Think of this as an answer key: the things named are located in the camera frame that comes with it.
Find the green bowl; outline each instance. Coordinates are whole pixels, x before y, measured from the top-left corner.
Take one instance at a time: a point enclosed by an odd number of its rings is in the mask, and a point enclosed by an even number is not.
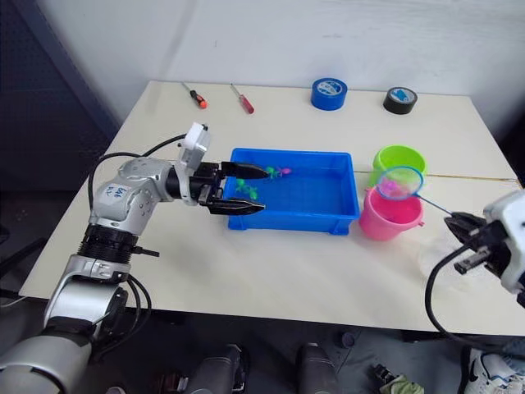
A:
[[[423,175],[427,170],[425,158],[416,149],[404,145],[389,145],[376,153],[368,186],[375,186],[384,171],[397,166],[414,167]]]

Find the robotic arm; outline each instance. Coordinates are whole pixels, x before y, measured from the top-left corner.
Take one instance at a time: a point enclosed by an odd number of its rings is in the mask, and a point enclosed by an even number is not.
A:
[[[268,174],[251,164],[202,163],[209,143],[208,128],[194,123],[178,160],[135,158],[98,188],[79,251],[69,258],[46,308],[44,330],[0,359],[0,392],[69,393],[93,355],[120,339],[116,330],[128,298],[121,284],[133,278],[130,257],[158,256],[136,245],[157,203],[182,199],[228,215],[265,208],[250,200],[222,199],[227,176]]]
[[[515,191],[483,209],[486,219],[452,213],[445,223],[458,240],[476,253],[454,264],[462,275],[485,264],[501,286],[518,294],[525,307],[525,191]]]

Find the orange-handled screwdriver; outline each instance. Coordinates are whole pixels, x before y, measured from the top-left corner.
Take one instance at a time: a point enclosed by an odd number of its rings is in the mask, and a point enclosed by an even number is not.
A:
[[[189,91],[189,95],[191,98],[199,105],[202,109],[205,109],[208,106],[208,103],[206,103],[206,100],[201,96],[200,94],[197,94],[197,92],[193,89],[190,89],[187,84],[184,82],[181,82],[182,85],[186,88],[186,90]]]
[[[243,94],[239,93],[239,90],[237,90],[237,88],[234,87],[233,84],[230,84],[230,86],[233,89],[233,91],[235,92],[235,94],[237,94],[237,97],[239,98],[239,101],[240,101],[240,105],[243,106],[243,108],[246,110],[246,112],[247,113],[254,113],[255,109],[253,109],[253,105],[248,101],[246,96],[244,96]]]

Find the black cable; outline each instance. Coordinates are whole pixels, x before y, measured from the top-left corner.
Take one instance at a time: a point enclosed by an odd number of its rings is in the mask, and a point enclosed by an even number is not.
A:
[[[432,310],[432,289],[434,287],[434,282],[436,281],[436,277],[438,272],[450,261],[458,257],[463,252],[470,249],[469,242],[465,242],[465,244],[460,247],[459,249],[455,250],[448,256],[444,257],[435,267],[432,269],[430,276],[428,277],[427,287],[425,288],[425,309],[427,310],[427,315],[432,324],[439,332],[441,332],[443,335],[448,337],[449,339],[462,343],[463,345],[471,346],[475,349],[484,351],[486,353],[492,353],[497,355],[506,355],[508,357],[512,357],[519,360],[525,360],[525,355],[519,355],[514,353],[509,353],[503,350],[502,346],[499,345],[491,345],[487,343],[482,343],[478,341],[472,341],[463,337],[458,337],[457,335],[454,335],[451,332],[448,332],[445,330],[443,326],[437,321],[436,316],[434,315],[434,312]]]
[[[88,177],[88,200],[89,200],[89,209],[93,209],[93,181],[95,178],[95,171],[97,170],[97,167],[102,163],[104,160],[108,160],[109,158],[116,158],[119,156],[129,156],[132,158],[139,158],[140,155],[137,153],[130,153],[130,152],[115,152],[115,153],[109,153],[104,154],[100,157],[100,159],[95,163],[93,170],[89,173]]]
[[[153,146],[148,152],[143,154],[143,156],[149,156],[150,154],[157,152],[160,148],[168,144],[171,144],[172,142],[183,140],[185,137],[186,137],[186,134],[181,134],[181,135],[178,135],[177,137],[172,137],[169,140],[165,140],[164,142],[161,142],[159,145]]]
[[[146,324],[146,322],[148,322],[148,319],[149,317],[151,316],[151,309],[152,309],[152,302],[151,302],[151,297],[149,296],[149,293],[148,291],[146,290],[146,287],[144,287],[144,285],[142,283],[139,282],[139,280],[134,277],[133,275],[129,275],[128,278],[135,284],[137,285],[137,287],[142,291],[142,294],[144,294],[144,297],[146,299],[146,312],[144,314],[144,317],[142,318],[142,320],[140,321],[139,325],[137,326],[137,328],[135,329],[135,331],[133,333],[136,333],[138,332],[142,327],[144,327],[144,325]]]
[[[131,292],[133,293],[133,297],[135,298],[135,318],[133,320],[133,323],[131,324],[131,327],[127,331],[127,332],[132,332],[133,329],[137,326],[137,323],[139,322],[140,312],[142,310],[142,307],[140,305],[141,304],[140,295],[139,295],[139,292],[137,291],[137,287],[130,279],[127,280],[127,283],[131,289]]]
[[[149,293],[148,291],[146,290],[146,288],[144,287],[144,285],[142,283],[139,282],[139,280],[137,278],[135,278],[133,275],[129,274],[128,275],[128,284],[130,285],[130,289],[131,291],[133,291],[133,289],[135,289],[134,292],[134,295],[135,295],[135,292],[136,292],[136,297],[139,297],[139,293],[137,292],[137,289],[135,288],[135,285],[142,291],[142,293],[144,294],[144,297],[146,298],[146,312],[144,313],[144,317],[140,320],[140,323],[137,324],[138,322],[138,319],[136,319],[132,325],[132,329],[128,330],[128,332],[126,332],[122,337],[120,338],[117,338],[113,343],[101,348],[100,350],[97,351],[97,354],[95,356],[95,359],[96,360],[100,360],[100,358],[102,356],[104,356],[106,353],[112,351],[112,350],[115,350],[118,346],[122,345],[124,342],[126,342],[127,340],[129,340],[132,336],[134,336],[138,331],[140,331],[140,329],[146,324],[146,322],[148,321],[149,317],[151,316],[151,310],[152,310],[152,302],[151,302],[151,297],[149,296]],[[135,298],[135,300],[138,300],[138,306],[140,308],[140,298]]]

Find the gray wall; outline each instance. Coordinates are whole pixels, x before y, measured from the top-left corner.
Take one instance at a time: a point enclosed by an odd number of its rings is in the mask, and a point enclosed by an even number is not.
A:
[[[123,120],[150,79],[468,94],[500,135],[525,100],[523,0],[39,0]]]

